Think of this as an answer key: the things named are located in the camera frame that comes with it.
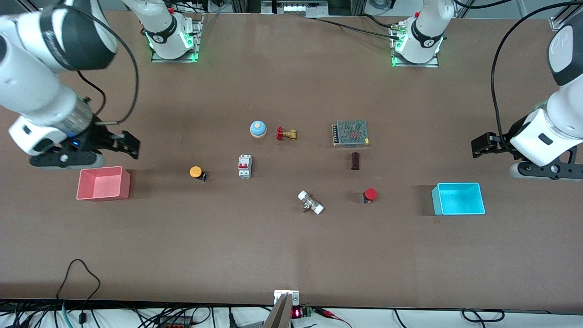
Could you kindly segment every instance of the white bracket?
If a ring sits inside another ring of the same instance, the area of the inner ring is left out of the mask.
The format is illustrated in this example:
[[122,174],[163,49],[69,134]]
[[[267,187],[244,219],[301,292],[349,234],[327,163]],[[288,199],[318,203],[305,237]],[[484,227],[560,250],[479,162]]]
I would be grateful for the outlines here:
[[273,292],[273,304],[278,302],[278,299],[282,294],[291,294],[293,297],[293,305],[294,306],[297,306],[300,304],[300,291],[289,291],[286,289],[276,289]]

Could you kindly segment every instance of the teal cable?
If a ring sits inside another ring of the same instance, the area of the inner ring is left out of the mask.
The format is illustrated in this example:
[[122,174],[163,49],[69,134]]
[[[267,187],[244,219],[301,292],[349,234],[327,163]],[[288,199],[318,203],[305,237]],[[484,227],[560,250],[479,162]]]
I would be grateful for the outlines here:
[[69,328],[73,328],[73,325],[69,321],[69,317],[67,317],[67,311],[65,310],[65,302],[63,302],[63,305],[61,306],[61,312],[63,312],[63,317],[65,318],[67,326],[69,326]]

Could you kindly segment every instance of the white floor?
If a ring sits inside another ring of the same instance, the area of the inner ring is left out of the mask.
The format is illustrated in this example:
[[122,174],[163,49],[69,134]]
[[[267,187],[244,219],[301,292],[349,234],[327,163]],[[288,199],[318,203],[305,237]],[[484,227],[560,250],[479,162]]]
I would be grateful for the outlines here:
[[[388,309],[329,309],[337,316],[349,322],[353,328],[402,328],[398,323],[394,311]],[[87,313],[87,323],[84,328],[97,328],[91,313]],[[145,316],[153,316],[159,313],[159,310],[140,310]],[[131,310],[96,310],[96,318],[101,328],[137,328],[140,320]],[[209,314],[206,308],[198,309],[195,313],[196,322],[203,320]],[[263,321],[269,315],[269,312],[262,308],[233,308],[233,315],[239,326]],[[479,323],[470,323],[463,319],[458,311],[446,310],[399,310],[399,315],[407,328],[481,328]],[[482,318],[491,319],[495,316],[492,313],[480,313]],[[30,327],[32,328],[40,314],[33,318]],[[78,324],[79,311],[72,311],[69,314],[73,328],[79,328]],[[0,317],[0,327],[12,325],[14,315]],[[58,322],[60,328],[66,328],[63,317],[58,312]],[[228,328],[229,318],[227,308],[215,308],[215,324],[217,328]],[[349,328],[343,322],[326,319],[319,315],[312,315],[302,319],[293,320],[295,328],[304,328],[317,324],[314,328]],[[54,328],[55,323],[52,312],[45,316],[41,328]],[[213,328],[212,318],[196,325],[197,328]],[[487,328],[510,328],[510,327],[528,327],[528,328],[575,328],[583,327],[583,316],[580,315],[550,315],[550,314],[531,314],[531,313],[506,313],[506,318],[497,323],[486,323]]]

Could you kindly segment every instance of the red emergency button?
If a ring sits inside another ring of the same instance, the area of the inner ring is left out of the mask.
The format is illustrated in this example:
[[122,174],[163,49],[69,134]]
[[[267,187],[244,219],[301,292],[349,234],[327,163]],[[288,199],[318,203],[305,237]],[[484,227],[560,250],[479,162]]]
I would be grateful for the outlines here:
[[368,200],[374,200],[377,198],[377,191],[372,188],[368,188],[364,191],[364,197]]

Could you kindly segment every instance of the white robot link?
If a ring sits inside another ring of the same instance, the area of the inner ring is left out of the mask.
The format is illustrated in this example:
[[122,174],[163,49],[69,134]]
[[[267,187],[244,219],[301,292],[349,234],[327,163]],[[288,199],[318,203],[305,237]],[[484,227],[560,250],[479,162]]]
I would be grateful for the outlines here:
[[395,52],[414,64],[429,62],[439,51],[445,28],[454,13],[452,0],[424,0],[418,14],[399,22],[404,29],[396,32],[400,39],[394,42]]
[[[170,14],[161,0],[123,0],[139,17],[159,56],[173,59],[192,48],[184,42],[192,20]],[[20,117],[9,129],[16,144],[44,169],[104,165],[99,149],[138,158],[140,142],[115,135],[87,101],[59,81],[64,71],[104,69],[117,53],[98,0],[66,0],[42,12],[0,16],[0,105]]]
[[[508,151],[522,160],[510,167],[514,177],[581,180],[583,165],[576,164],[575,157],[583,142],[583,14],[554,35],[547,59],[558,91],[505,135],[488,132],[474,139],[473,157]],[[569,159],[562,162],[559,157],[566,152]]]

